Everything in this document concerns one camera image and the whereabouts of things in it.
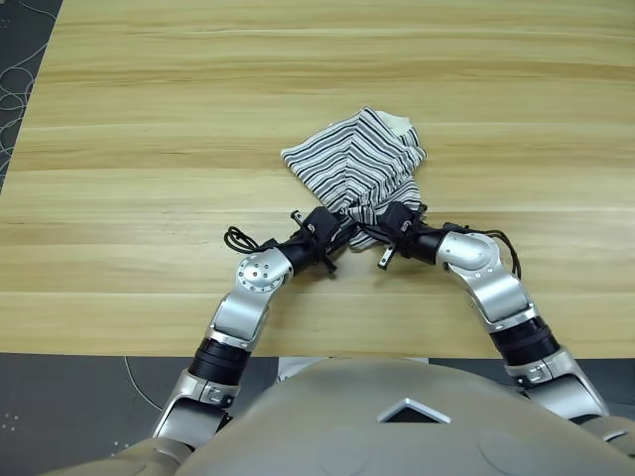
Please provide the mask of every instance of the gray floor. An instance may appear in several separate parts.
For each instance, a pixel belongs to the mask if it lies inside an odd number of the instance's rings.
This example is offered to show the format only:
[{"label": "gray floor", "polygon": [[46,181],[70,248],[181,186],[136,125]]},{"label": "gray floor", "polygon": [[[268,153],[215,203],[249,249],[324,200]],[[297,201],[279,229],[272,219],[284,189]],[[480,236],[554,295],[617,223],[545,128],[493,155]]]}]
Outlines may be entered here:
[{"label": "gray floor", "polygon": [[[62,2],[28,3],[56,13]],[[43,45],[51,28],[50,19],[28,11],[18,0],[0,3],[0,71]],[[26,64],[33,74],[40,60],[41,56]],[[28,77],[16,71],[2,78],[2,85],[10,90],[23,91],[27,83]],[[0,101],[0,109],[10,105]],[[0,128],[16,117],[16,111],[0,110]],[[18,127],[3,133],[5,146],[13,145],[17,133]],[[0,153],[0,190],[7,159]],[[133,358],[131,367],[144,392],[162,404],[188,362]],[[509,384],[498,361],[431,359],[431,363]],[[635,360],[582,361],[581,365],[611,410],[635,419]],[[232,412],[239,415],[276,375],[277,359],[252,359]],[[134,391],[120,357],[0,354],[0,476],[33,476],[108,457],[147,436],[157,414]]]}]

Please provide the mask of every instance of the wood grain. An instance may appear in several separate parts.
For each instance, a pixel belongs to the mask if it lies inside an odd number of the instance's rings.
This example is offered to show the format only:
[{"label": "wood grain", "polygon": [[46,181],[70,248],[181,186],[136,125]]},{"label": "wood grain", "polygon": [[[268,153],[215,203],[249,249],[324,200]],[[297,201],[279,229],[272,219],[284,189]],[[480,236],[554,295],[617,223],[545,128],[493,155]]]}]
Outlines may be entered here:
[{"label": "wood grain", "polygon": [[[0,351],[191,355],[239,257],[317,202],[280,149],[409,116],[430,221],[505,229],[578,357],[635,356],[629,0],[64,0],[0,196]],[[346,253],[260,355],[494,357],[448,277]]]}]

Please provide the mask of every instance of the triangular opening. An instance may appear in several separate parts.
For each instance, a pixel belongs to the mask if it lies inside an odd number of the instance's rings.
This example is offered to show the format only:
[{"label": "triangular opening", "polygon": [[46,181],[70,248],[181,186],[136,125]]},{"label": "triangular opening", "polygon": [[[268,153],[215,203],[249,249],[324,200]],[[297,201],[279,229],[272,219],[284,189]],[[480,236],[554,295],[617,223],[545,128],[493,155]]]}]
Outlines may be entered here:
[{"label": "triangular opening", "polygon": [[415,409],[405,407],[399,410],[388,419],[384,420],[384,423],[439,423],[435,419],[424,415]]},{"label": "triangular opening", "polygon": [[417,402],[403,399],[377,417],[380,423],[450,423],[451,418]]}]

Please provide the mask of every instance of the striped shirt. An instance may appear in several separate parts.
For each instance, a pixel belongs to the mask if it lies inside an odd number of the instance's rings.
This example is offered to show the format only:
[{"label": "striped shirt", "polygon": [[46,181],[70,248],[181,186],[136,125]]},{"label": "striped shirt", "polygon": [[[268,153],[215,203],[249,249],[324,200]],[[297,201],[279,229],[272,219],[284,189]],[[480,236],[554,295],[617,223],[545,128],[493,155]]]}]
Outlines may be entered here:
[{"label": "striped shirt", "polygon": [[[407,118],[370,107],[282,151],[287,166],[319,201],[346,217],[344,225],[376,225],[391,201],[417,209],[421,193],[413,171],[425,156]],[[363,250],[375,242],[359,231],[350,246]]]}]

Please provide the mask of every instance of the white cable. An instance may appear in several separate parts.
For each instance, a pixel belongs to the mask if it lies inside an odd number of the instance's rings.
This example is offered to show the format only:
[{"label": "white cable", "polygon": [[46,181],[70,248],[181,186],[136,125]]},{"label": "white cable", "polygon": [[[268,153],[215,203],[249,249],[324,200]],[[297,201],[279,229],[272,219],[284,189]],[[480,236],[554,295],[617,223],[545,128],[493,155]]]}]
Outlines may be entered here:
[{"label": "white cable", "polygon": [[[32,12],[36,12],[51,18],[53,20],[53,24],[55,24],[57,17],[53,13],[47,12],[46,10],[40,10],[39,8],[36,8],[36,7],[32,7],[31,5],[24,3],[22,0],[19,0],[18,4],[22,5],[27,10],[31,10]],[[22,119],[24,118],[24,114],[27,110],[27,103],[29,102],[29,96],[31,95],[33,84],[36,82],[36,79],[33,76],[33,74],[25,67],[22,67],[22,65],[32,60],[40,53],[42,53],[47,48],[48,44],[49,42],[44,43],[41,47],[39,47],[37,50],[32,52],[26,58],[21,59],[20,61],[16,62],[15,64],[7,67],[2,72],[0,72],[0,92],[5,93],[2,96],[0,96],[0,111],[19,111],[18,117],[16,119],[12,119],[11,121],[7,122],[5,125],[0,126],[0,160],[2,159],[2,156],[7,156],[4,162],[0,162],[0,174],[2,174],[3,171],[9,165],[9,161],[11,160],[11,153],[14,149],[13,147],[5,146],[2,140],[2,135],[7,129],[10,129],[14,127],[15,125],[19,125],[22,122]],[[2,78],[11,71],[25,72],[27,76],[29,77],[29,82],[27,84],[27,87],[24,89],[24,91],[11,91],[2,85]],[[10,100],[10,99],[13,99],[14,101],[16,101],[14,105],[12,106],[2,105],[3,101]]]},{"label": "white cable", "polygon": [[160,412],[162,410],[162,408],[160,406],[158,406],[157,404],[155,404],[152,400],[150,400],[150,397],[148,397],[146,394],[144,394],[143,391],[141,390],[141,388],[139,387],[139,384],[137,384],[137,381],[135,380],[134,376],[132,375],[132,370],[130,370],[130,362],[128,362],[128,356],[127,355],[124,355],[123,362],[124,362],[124,364],[126,364],[126,371],[128,372],[128,377],[130,378],[130,383],[135,388],[137,393],[141,396],[141,398],[143,400],[145,400],[148,403],[148,405],[150,405],[151,407],[154,407],[156,410],[158,410]]}]

